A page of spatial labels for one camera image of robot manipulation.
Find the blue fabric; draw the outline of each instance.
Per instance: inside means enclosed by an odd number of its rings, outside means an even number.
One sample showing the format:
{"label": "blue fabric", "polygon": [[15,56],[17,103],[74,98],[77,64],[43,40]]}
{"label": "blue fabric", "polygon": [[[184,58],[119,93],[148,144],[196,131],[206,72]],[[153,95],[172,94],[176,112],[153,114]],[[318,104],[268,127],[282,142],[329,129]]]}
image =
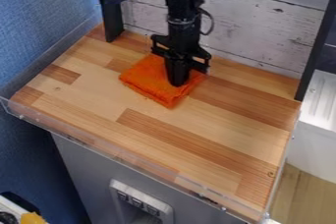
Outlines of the blue fabric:
{"label": "blue fabric", "polygon": [[0,87],[92,14],[98,0],[0,0]]}
{"label": "blue fabric", "polygon": [[[97,2],[0,0],[0,89],[87,20]],[[0,193],[7,191],[39,207],[49,223],[86,223],[84,207],[50,135],[0,109]]]}

